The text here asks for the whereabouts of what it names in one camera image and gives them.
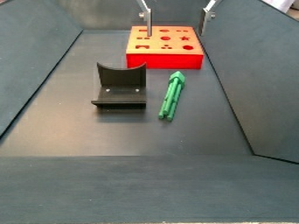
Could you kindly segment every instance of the black curved object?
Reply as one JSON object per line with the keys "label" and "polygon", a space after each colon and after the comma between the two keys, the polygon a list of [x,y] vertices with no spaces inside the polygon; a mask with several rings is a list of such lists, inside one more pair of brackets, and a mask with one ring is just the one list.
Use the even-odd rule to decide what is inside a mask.
{"label": "black curved object", "polygon": [[135,68],[115,69],[98,63],[100,90],[96,106],[146,105],[146,63]]}

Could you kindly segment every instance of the red block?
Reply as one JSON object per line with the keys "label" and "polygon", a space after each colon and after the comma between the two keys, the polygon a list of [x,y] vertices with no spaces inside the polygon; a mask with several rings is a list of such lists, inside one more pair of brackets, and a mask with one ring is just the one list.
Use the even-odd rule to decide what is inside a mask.
{"label": "red block", "polygon": [[147,37],[146,26],[134,26],[126,49],[127,67],[200,69],[202,45],[190,26],[154,26]]}

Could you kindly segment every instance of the star-shaped hole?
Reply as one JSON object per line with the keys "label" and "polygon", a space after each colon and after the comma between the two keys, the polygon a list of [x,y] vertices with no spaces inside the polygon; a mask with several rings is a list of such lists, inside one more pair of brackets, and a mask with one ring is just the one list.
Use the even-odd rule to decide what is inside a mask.
{"label": "star-shaped hole", "polygon": [[191,39],[191,38],[187,38],[187,37],[184,37],[184,36],[182,37],[182,40],[190,40],[190,39]]}

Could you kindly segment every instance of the hole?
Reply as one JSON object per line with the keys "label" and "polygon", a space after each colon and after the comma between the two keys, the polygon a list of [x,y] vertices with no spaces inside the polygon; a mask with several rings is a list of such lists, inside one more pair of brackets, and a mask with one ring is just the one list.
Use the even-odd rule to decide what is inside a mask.
{"label": "hole", "polygon": [[183,36],[180,39],[182,40],[190,40],[191,38],[187,38],[187,37]]}
{"label": "hole", "polygon": [[140,49],[140,48],[150,49],[150,45],[136,45],[135,46],[135,49]]}
{"label": "hole", "polygon": [[194,47],[191,45],[184,45],[182,48],[188,51],[194,49]]}
{"label": "hole", "polygon": [[162,40],[170,40],[171,38],[170,37],[162,37]]}

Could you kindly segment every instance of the gray floor surface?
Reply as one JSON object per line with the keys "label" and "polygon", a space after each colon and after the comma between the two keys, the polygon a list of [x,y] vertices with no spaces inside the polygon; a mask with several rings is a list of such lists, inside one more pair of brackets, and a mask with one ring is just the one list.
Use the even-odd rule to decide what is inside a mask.
{"label": "gray floor surface", "polygon": [[0,156],[251,155],[211,63],[183,70],[172,122],[158,113],[175,70],[147,70],[147,108],[98,109],[96,63],[126,67],[128,31],[86,31],[0,143]]}

